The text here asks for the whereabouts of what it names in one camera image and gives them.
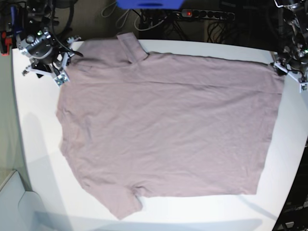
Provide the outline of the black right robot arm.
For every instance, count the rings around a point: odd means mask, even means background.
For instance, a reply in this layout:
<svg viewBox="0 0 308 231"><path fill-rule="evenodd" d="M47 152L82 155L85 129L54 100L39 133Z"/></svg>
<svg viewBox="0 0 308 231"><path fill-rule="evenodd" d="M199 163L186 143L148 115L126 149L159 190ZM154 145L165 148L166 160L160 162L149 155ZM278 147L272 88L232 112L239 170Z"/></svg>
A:
<svg viewBox="0 0 308 231"><path fill-rule="evenodd" d="M38 78L51 77L57 86L69 81L65 68L74 55L82 53L73 50L73 43L79 36L68 37L72 31L75 0L28 0L20 16L22 29L15 33L16 46L30 64L23 70L25 76L34 73ZM68 9L67 22L61 32L55 27L59 21L55 16L56 9Z"/></svg>

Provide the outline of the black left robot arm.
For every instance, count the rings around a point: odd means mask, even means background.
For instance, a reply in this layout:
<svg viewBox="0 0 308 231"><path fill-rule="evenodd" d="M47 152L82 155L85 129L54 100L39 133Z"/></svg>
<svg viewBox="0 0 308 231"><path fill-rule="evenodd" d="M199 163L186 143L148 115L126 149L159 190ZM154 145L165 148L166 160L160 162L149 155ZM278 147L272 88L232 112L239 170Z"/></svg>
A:
<svg viewBox="0 0 308 231"><path fill-rule="evenodd" d="M308 8L304 0L276 0L290 34L284 36L284 47L271 64L279 75L292 78L299 92L308 90Z"/></svg>

